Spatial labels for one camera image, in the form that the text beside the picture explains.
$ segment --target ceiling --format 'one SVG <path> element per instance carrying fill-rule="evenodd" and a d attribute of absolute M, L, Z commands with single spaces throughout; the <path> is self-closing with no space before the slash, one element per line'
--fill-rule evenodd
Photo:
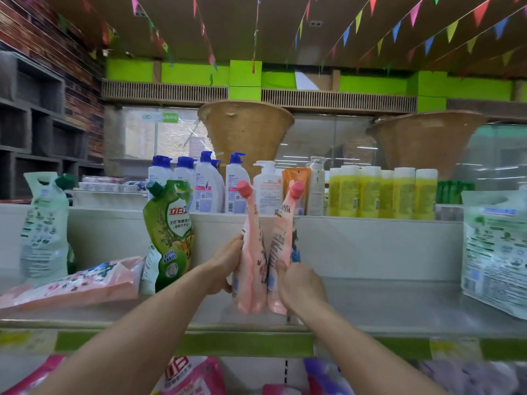
<path fill-rule="evenodd" d="M 101 17 L 118 32 L 114 53 L 129 51 L 136 57 L 166 57 L 150 39 L 148 19 L 135 17 L 131 0 L 87 0 L 96 10 L 88 13 L 82 0 L 46 0 L 96 44 L 102 45 Z M 192 0 L 138 0 L 176 61 L 206 61 L 208 47 L 200 31 L 200 16 L 219 63 L 253 57 L 257 0 L 197 0 L 194 18 Z M 311 0 L 309 21 L 295 49 L 294 38 L 309 0 L 261 0 L 256 59 L 264 63 L 320 65 L 343 68 L 433 69 L 456 74 L 527 77 L 527 0 L 490 0 L 479 27 L 472 10 L 485 0 L 423 0 L 412 28 L 409 12 L 419 0 L 377 0 L 371 14 L 369 0 Z M 341 39 L 346 28 L 364 7 L 358 33 L 352 24 L 347 44 Z M 509 22 L 500 39 L 492 27 L 505 17 Z M 393 27 L 402 20 L 396 43 Z M 449 43 L 446 27 L 459 19 Z M 436 34 L 425 56 L 424 42 Z M 473 52 L 466 42 L 480 34 Z M 384 38 L 380 55 L 377 42 Z M 332 48 L 336 44 L 335 59 Z M 411 61 L 408 53 L 416 51 Z M 515 50 L 504 67 L 501 55 Z"/>

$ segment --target yellow bottle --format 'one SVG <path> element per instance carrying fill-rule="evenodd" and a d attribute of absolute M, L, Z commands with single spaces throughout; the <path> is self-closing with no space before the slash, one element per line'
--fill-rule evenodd
<path fill-rule="evenodd" d="M 394 169 L 393 212 L 395 219 L 414 217 L 415 168 Z"/>
<path fill-rule="evenodd" d="M 329 170 L 329 216 L 338 216 L 340 174 L 339 167 L 332 167 Z"/>
<path fill-rule="evenodd" d="M 379 217 L 380 166 L 363 166 L 359 180 L 359 218 Z"/>
<path fill-rule="evenodd" d="M 415 171 L 414 219 L 435 220 L 435 197 L 438 190 L 438 171 L 418 169 Z"/>
<path fill-rule="evenodd" d="M 392 202 L 394 191 L 394 171 L 380 172 L 379 218 L 392 219 L 394 217 Z"/>
<path fill-rule="evenodd" d="M 340 173 L 338 215 L 345 218 L 356 218 L 359 202 L 360 166 L 344 165 L 340 168 Z"/>

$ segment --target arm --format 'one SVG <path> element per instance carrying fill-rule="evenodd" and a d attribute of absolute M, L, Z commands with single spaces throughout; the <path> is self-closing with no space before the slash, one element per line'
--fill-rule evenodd
<path fill-rule="evenodd" d="M 148 395 L 163 374 L 201 301 L 222 288 L 238 264 L 241 236 L 96 335 L 32 395 Z"/>
<path fill-rule="evenodd" d="M 326 290 L 312 268 L 277 263 L 282 303 L 326 345 L 357 395 L 445 395 L 437 384 L 357 330 L 326 301 Z"/>

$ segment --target pink detergent bag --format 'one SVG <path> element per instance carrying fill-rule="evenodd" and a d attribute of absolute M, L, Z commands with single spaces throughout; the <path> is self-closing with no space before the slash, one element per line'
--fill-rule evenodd
<path fill-rule="evenodd" d="M 299 391 L 280 384 L 265 384 L 262 388 L 262 395 L 307 395 Z"/>
<path fill-rule="evenodd" d="M 274 219 L 273 239 L 269 251 L 269 279 L 267 283 L 267 304 L 275 313 L 286 314 L 287 309 L 280 302 L 278 296 L 278 275 L 275 263 L 281 259 L 286 266 L 290 262 L 300 262 L 300 251 L 296 244 L 298 238 L 294 227 L 295 205 L 304 192 L 302 182 L 289 182 L 289 191 L 278 215 Z"/>
<path fill-rule="evenodd" d="M 267 260 L 264 239 L 254 202 L 253 188 L 245 181 L 238 182 L 240 195 L 247 201 L 247 219 L 243 225 L 243 246 L 240 262 L 232 276 L 232 300 L 238 310 L 258 313 L 267 300 Z"/>
<path fill-rule="evenodd" d="M 27 395 L 42 383 L 66 359 L 64 355 L 52 355 L 33 373 L 24 378 L 17 385 L 2 392 L 2 395 Z"/>
<path fill-rule="evenodd" d="M 161 395 L 226 395 L 218 361 L 213 357 L 172 358 Z"/>
<path fill-rule="evenodd" d="M 19 285 L 0 297 L 0 315 L 137 298 L 143 267 L 144 257 L 134 256 L 105 262 L 40 287 Z"/>

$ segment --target hand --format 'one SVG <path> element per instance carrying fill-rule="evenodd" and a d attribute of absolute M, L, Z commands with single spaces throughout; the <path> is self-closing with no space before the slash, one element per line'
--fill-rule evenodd
<path fill-rule="evenodd" d="M 283 261 L 277 261 L 275 266 L 280 301 L 288 310 L 300 315 L 304 306 L 327 302 L 326 287 L 312 267 L 294 262 L 287 267 Z"/>
<path fill-rule="evenodd" d="M 243 236 L 240 234 L 223 245 L 211 260 L 200 266 L 207 283 L 208 295 L 217 294 L 222 289 L 228 293 L 232 292 L 232 286 L 227 282 L 227 277 L 238 266 L 242 245 Z"/>

